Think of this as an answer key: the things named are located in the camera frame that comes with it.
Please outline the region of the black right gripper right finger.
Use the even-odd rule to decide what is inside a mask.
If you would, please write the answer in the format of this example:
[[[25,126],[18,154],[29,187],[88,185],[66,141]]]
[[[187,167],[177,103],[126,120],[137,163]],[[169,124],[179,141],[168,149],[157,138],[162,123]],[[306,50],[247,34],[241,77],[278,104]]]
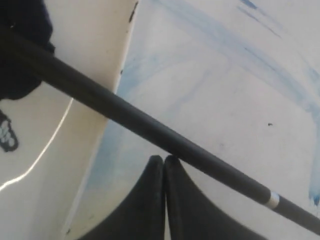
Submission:
[[[213,204],[173,155],[164,161],[164,188],[172,240],[265,239]]]

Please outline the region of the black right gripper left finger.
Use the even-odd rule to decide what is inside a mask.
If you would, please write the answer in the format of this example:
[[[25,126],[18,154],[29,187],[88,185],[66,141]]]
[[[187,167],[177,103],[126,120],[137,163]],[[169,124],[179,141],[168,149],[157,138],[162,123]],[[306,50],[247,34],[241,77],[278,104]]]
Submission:
[[[152,155],[133,189],[82,240],[163,240],[166,195],[164,161]]]

